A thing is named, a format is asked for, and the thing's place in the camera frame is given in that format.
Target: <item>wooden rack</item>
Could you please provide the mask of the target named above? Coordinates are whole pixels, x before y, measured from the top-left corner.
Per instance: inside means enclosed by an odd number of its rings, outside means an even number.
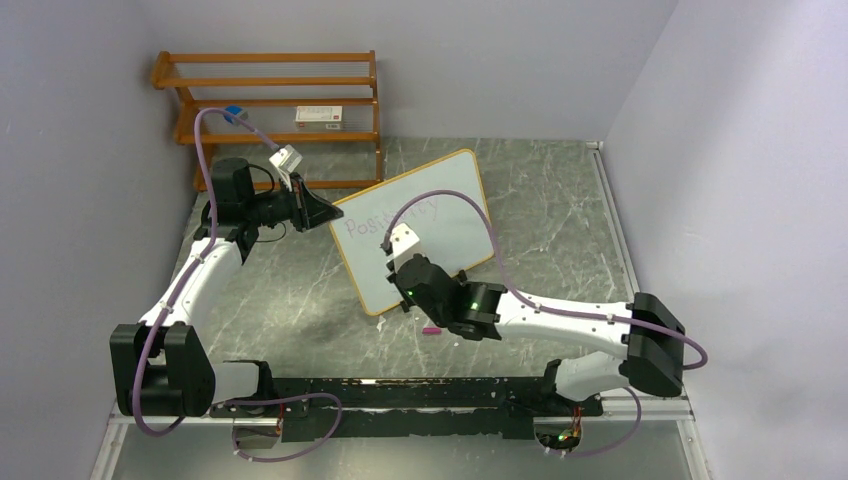
[[[259,63],[367,63],[366,76],[249,76],[249,77],[195,77],[181,76],[177,64],[259,64]],[[206,107],[297,107],[304,106],[371,106],[373,126],[370,131],[324,132],[266,132],[268,137],[281,145],[306,142],[373,142],[376,169],[374,179],[367,180],[312,180],[310,188],[365,188],[383,181],[383,155],[380,143],[380,104],[377,100],[377,63],[374,51],[368,53],[203,53],[172,54],[160,52],[151,74],[151,83],[156,89],[174,88],[180,101],[174,140],[180,145],[194,145],[194,118]],[[191,87],[269,87],[269,86],[368,86],[371,96],[351,98],[272,98],[272,99],[196,99]],[[204,122],[200,142],[204,147],[203,159],[211,165],[217,145],[260,143],[251,133],[212,133]],[[194,186],[205,191],[206,185],[198,168]],[[268,189],[270,183],[256,183],[257,189]]]

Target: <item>whiteboard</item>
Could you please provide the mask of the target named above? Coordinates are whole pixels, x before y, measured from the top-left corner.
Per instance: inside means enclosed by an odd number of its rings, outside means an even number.
[[[441,189],[468,195],[489,217],[477,158],[468,149],[335,203],[344,211],[344,217],[331,222],[330,231],[367,314],[379,315],[401,301],[400,293],[386,280],[388,257],[380,248],[389,222],[413,197]],[[425,198],[410,207],[398,221],[401,222],[406,222],[418,235],[430,261],[451,276],[483,263],[494,254],[477,212],[459,198],[447,195]]]

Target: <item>marble floor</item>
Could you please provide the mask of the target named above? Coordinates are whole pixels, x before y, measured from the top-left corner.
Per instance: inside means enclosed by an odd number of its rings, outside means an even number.
[[[368,178],[369,147],[297,146],[304,155],[298,171],[307,180]],[[623,262],[583,142],[387,138],[384,147],[387,178],[461,148],[476,153],[507,271],[522,290],[578,301],[627,300]],[[267,164],[268,151],[251,146],[217,153],[227,156]],[[353,192],[317,191],[333,201]],[[180,264],[206,200],[198,196]],[[263,231],[261,238],[279,233]],[[468,273],[472,280],[499,279],[494,260]],[[546,341],[471,342],[447,331],[424,336],[428,321],[417,309],[368,316],[327,227],[290,229],[280,242],[257,244],[199,324],[213,362],[265,360],[277,377],[540,375],[549,360],[586,353]]]

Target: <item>gray wall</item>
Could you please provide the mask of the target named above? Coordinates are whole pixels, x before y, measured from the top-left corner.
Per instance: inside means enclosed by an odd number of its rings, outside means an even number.
[[[0,2],[0,478],[88,478],[108,339],[167,285],[191,192],[125,0]]]
[[[383,128],[602,139],[676,0],[140,0],[173,52],[377,52]]]
[[[604,150],[717,479],[845,478],[848,4],[681,0]]]

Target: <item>blue object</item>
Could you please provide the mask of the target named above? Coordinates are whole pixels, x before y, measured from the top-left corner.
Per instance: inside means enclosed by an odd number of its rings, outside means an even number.
[[[241,108],[237,105],[230,105],[229,107],[225,108],[224,110],[232,113],[234,116],[239,117],[242,120],[247,120],[247,110],[245,110],[245,109],[243,109],[243,108]],[[226,120],[227,123],[229,123],[230,125],[236,124],[233,121],[233,119],[228,117],[227,115],[224,115],[224,120]]]

